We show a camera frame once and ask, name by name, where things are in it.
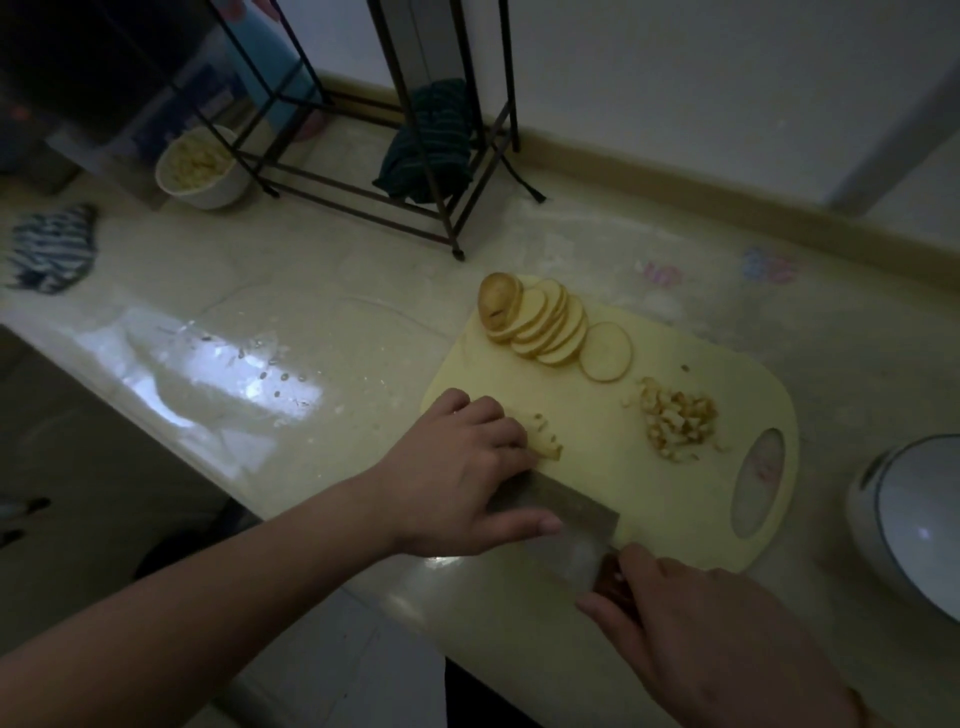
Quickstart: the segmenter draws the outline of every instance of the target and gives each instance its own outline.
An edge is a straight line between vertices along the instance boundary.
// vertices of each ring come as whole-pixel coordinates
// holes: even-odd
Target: cleaver
[[[553,511],[564,522],[564,530],[524,542],[527,552],[577,593],[597,592],[638,619],[630,585],[610,546],[620,514],[539,471],[505,480],[487,510],[499,513],[528,507]]]

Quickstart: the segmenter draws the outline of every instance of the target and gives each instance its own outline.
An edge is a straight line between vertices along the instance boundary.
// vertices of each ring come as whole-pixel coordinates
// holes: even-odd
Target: black metal stand
[[[449,200],[445,201],[442,196],[441,190],[437,184],[436,176],[433,173],[433,170],[430,168],[430,165],[427,163],[427,152],[423,145],[422,136],[420,134],[420,129],[417,124],[417,117],[413,112],[410,93],[407,87],[407,84],[404,80],[404,74],[400,67],[400,61],[397,57],[396,46],[394,40],[391,36],[390,27],[388,24],[388,19],[384,14],[383,6],[381,0],[368,0],[368,5],[370,7],[371,17],[373,20],[373,25],[376,28],[377,35],[380,39],[380,44],[383,47],[384,57],[386,59],[387,65],[390,69],[391,77],[394,81],[394,86],[396,88],[396,94],[399,100],[399,105],[394,104],[385,104],[380,101],[375,101],[373,99],[368,99],[362,96],[357,96],[354,94],[340,93],[333,91],[324,87],[321,83],[320,78],[317,76],[316,71],[313,66],[310,64],[309,59],[306,57],[306,54],[303,51],[300,41],[297,39],[296,34],[293,31],[293,28],[290,26],[289,21],[286,18],[286,15],[283,13],[283,10],[280,8],[277,0],[270,0],[270,4],[274,7],[277,17],[279,19],[280,25],[282,25],[283,30],[286,35],[290,38],[291,43],[297,51],[298,56],[300,57],[299,61],[294,65],[293,68],[286,74],[286,76],[280,81],[276,88],[271,87],[266,79],[263,77],[262,73],[256,67],[250,55],[247,53],[247,50],[241,45],[240,41],[237,39],[236,35],[233,33],[229,24],[225,19],[220,15],[217,8],[214,6],[212,0],[204,0],[209,10],[213,13],[214,17],[217,20],[217,23],[223,28],[224,33],[227,35],[229,41],[236,47],[237,51],[240,53],[241,57],[244,59],[244,62],[250,67],[254,77],[257,79],[257,82],[260,83],[264,90],[267,92],[267,101],[262,105],[262,107],[257,111],[254,117],[247,123],[244,129],[237,135],[237,139],[234,143],[228,142],[216,129],[213,122],[207,118],[199,108],[193,103],[193,101],[183,93],[183,90],[171,79],[166,73],[163,72],[159,66],[153,62],[149,56],[140,49],[136,42],[127,34],[123,28],[119,27],[114,21],[112,21],[108,14],[104,11],[101,6],[101,12],[108,19],[111,26],[114,30],[121,34],[127,42],[136,50],[139,56],[153,69],[154,73],[157,73],[163,78],[165,83],[170,86],[181,98],[183,98],[191,107],[193,112],[197,115],[197,118],[200,119],[203,123],[217,138],[220,143],[230,149],[230,152],[237,160],[237,163],[242,165],[251,176],[257,181],[260,187],[272,197],[279,197],[279,193],[287,192],[291,195],[296,195],[305,200],[317,203],[319,205],[331,207],[341,212],[346,212],[356,217],[363,218],[365,220],[371,220],[381,225],[386,225],[389,228],[394,230],[399,230],[403,232],[409,232],[410,234],[417,235],[419,237],[426,238],[428,240],[434,240],[438,243],[444,243],[449,245],[453,251],[453,256],[458,260],[464,260],[465,255],[463,250],[460,248],[458,242],[458,235],[463,230],[464,225],[467,223],[467,219],[470,214],[473,212],[474,207],[477,204],[477,201],[480,199],[480,195],[483,194],[484,188],[487,186],[487,183],[490,181],[490,177],[493,174],[497,164],[500,160],[503,159],[507,147],[511,144],[515,151],[519,150],[520,139],[519,139],[519,130],[516,125],[516,93],[514,89],[514,64],[513,64],[513,52],[511,48],[510,40],[510,15],[508,10],[508,0],[499,0],[499,14],[500,14],[500,29],[503,39],[503,56],[504,56],[504,68],[506,71],[507,77],[507,103],[500,110],[499,114],[496,117],[496,120],[490,125],[485,126],[483,124],[482,110],[480,109],[479,95],[477,93],[476,79],[473,71],[473,62],[472,55],[469,48],[469,40],[467,34],[467,26],[464,18],[464,9],[461,0],[448,0],[450,6],[450,13],[452,16],[453,28],[456,35],[456,41],[460,53],[460,61],[463,66],[463,72],[465,80],[467,82],[467,95],[470,106],[473,110],[475,116],[475,122],[477,129],[475,131],[475,139],[473,140],[474,151],[470,160],[470,170],[476,174],[480,167],[483,165],[485,159],[488,156],[488,151],[492,152],[490,159],[487,161],[487,165],[484,168],[483,172],[480,175],[479,180],[476,185],[473,186],[473,190],[467,198],[466,203],[460,208],[459,215],[456,215],[458,207],[460,205],[461,199],[467,190],[464,193],[453,195]],[[302,68],[307,70],[307,73],[310,76],[311,81],[314,85],[314,92],[308,92],[305,94],[309,99],[315,99],[317,96],[320,97],[319,101],[309,100],[303,98],[295,98],[289,96],[286,93],[287,86],[291,81],[296,77]],[[404,121],[400,123],[398,121],[392,121],[390,119],[383,118],[381,116],[376,116],[373,114],[367,114],[361,111],[356,111],[353,109],[345,109],[343,107],[338,107],[336,105],[337,99],[342,99],[344,101],[352,102],[353,104],[363,105],[371,107],[374,109],[384,109],[394,112],[402,112]],[[244,143],[250,138],[250,135],[253,129],[265,118],[267,112],[273,107],[276,102],[281,102],[284,104],[290,104],[296,107],[296,111],[290,117],[290,120],[287,122],[286,126],[280,130],[276,135],[276,139],[271,143],[267,150],[263,154],[254,154],[243,149]],[[340,182],[338,180],[333,180],[330,177],[325,177],[323,175],[318,175],[313,172],[309,172],[304,169],[299,169],[298,167],[291,166],[289,164],[284,164],[279,161],[279,158],[290,145],[291,141],[297,135],[297,132],[300,130],[300,127],[303,125],[307,116],[313,111],[323,111],[325,113],[336,114],[340,116],[346,116],[353,119],[359,119],[361,121],[370,122],[380,126],[390,127],[393,129],[399,129],[401,126],[406,125],[406,127],[413,133],[413,138],[417,147],[417,151],[420,155],[420,159],[423,162],[424,174],[427,180],[427,183],[430,188],[430,193],[433,198],[433,204],[436,205],[437,209],[432,210],[426,207],[411,205],[402,200],[396,200],[391,197],[388,197],[385,194],[371,191],[369,189],[364,189],[347,182]],[[507,119],[510,119],[510,126],[505,126]],[[398,207],[400,209],[406,210],[413,214],[421,215],[428,217],[432,220],[439,220],[444,227],[444,234],[438,234],[432,231],[424,231],[418,228],[406,225],[403,223],[396,222],[394,220],[389,220],[385,217],[380,217],[372,213],[360,210],[348,205],[343,205],[340,203],[333,202],[319,195],[313,194],[311,192],[306,192],[300,189],[297,189],[288,184],[281,182],[275,182],[269,180],[263,176],[263,171],[265,168],[276,169],[280,172],[291,174],[297,176],[301,179],[310,180],[311,182],[317,182],[319,184],[324,184],[331,187],[336,187],[337,189],[345,190],[346,192],[351,192],[353,194],[359,195],[361,197],[368,198],[370,200],[375,200],[379,203],[384,203],[386,205],[391,205]],[[536,193],[535,198],[538,199],[538,202],[542,202],[544,199],[539,193]]]

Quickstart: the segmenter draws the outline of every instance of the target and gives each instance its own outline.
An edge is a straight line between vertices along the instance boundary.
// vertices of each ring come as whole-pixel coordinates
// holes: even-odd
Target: sticker
[[[758,282],[784,284],[793,282],[800,272],[796,260],[774,255],[753,247],[743,254],[743,277]]]
[[[638,260],[634,270],[654,285],[663,288],[673,288],[673,286],[684,282],[684,272],[672,265],[657,265],[654,262],[643,263]]]

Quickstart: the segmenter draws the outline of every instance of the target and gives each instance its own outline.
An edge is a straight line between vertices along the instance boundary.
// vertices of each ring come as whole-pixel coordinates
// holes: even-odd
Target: bowl of diced potato
[[[217,131],[229,142],[236,134]],[[156,184],[171,197],[198,207],[217,209],[240,199],[252,178],[207,127],[197,127],[174,139],[156,161]]]

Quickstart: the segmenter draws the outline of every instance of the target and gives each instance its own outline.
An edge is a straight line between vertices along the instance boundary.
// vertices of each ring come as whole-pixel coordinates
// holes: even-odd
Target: green striped towel
[[[446,199],[463,192],[473,181],[473,114],[467,101],[467,83],[463,79],[436,81],[412,91],[410,101],[441,196]],[[417,144],[407,126],[396,133],[373,185],[395,200],[409,197],[418,205],[434,202]]]

